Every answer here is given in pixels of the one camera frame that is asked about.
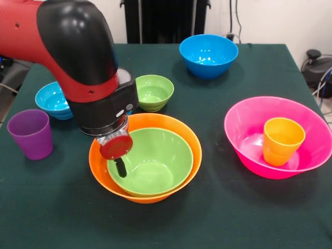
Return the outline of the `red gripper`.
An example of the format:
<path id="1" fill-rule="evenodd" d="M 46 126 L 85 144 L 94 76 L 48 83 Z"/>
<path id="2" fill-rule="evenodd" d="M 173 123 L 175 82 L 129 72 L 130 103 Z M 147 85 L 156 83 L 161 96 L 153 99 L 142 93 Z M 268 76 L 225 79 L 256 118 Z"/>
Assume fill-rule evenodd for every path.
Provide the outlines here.
<path id="1" fill-rule="evenodd" d="M 122 160 L 133 146 L 133 140 L 127 133 L 112 133 L 100 138 L 100 153 L 107 160 L 114 160 L 118 175 L 121 178 L 127 176 L 126 166 Z"/>

